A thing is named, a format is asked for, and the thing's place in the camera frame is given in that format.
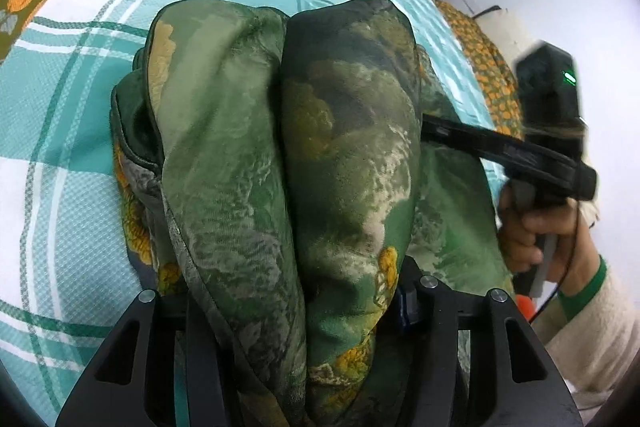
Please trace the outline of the teal plaid bed sheet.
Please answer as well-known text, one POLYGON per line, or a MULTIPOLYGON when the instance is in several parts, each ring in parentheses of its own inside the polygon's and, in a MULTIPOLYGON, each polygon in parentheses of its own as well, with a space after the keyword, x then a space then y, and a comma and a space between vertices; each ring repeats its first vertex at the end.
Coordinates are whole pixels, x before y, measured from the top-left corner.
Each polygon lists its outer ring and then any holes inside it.
MULTIPOLYGON (((176 0, 2 0, 1 365, 53 425, 139 282, 127 259, 108 111, 156 12, 176 0)), ((293 14, 346 0, 231 0, 293 14)), ((432 0, 392 0, 458 116, 489 109, 432 0)))

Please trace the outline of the orange fluffy garment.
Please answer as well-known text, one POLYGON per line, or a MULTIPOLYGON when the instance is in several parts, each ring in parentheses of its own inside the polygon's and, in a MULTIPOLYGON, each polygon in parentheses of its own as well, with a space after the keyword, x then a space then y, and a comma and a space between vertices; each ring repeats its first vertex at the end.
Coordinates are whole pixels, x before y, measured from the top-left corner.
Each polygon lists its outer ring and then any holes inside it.
POLYGON ((515 302, 526 321, 530 321, 535 316, 536 303, 532 297, 516 294, 515 302))

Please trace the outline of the green landscape print jacket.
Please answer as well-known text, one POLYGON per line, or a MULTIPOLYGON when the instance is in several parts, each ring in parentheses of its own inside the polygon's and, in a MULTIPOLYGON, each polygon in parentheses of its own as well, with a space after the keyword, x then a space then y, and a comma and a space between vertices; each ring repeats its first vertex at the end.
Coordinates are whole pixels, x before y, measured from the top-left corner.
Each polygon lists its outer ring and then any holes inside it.
POLYGON ((423 143, 457 113, 388 0, 286 15, 160 9, 112 92, 131 262, 231 350, 247 426, 390 426, 412 351, 380 322, 406 258, 509 288, 478 159, 423 143))

